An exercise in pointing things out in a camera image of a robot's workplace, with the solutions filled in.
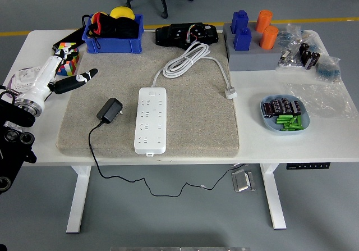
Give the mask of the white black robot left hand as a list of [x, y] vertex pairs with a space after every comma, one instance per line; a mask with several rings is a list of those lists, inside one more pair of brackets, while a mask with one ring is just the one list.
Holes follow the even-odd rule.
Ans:
[[70, 55], [70, 51], [75, 49], [75, 45], [58, 48], [54, 55], [49, 57], [45, 65], [40, 69], [34, 83], [30, 89], [18, 95], [15, 105], [18, 107], [33, 108], [37, 111], [44, 109], [44, 102], [52, 92], [63, 94], [85, 85], [97, 73], [97, 69], [91, 69], [82, 74], [67, 77], [65, 79], [52, 82], [55, 79], [58, 68]]

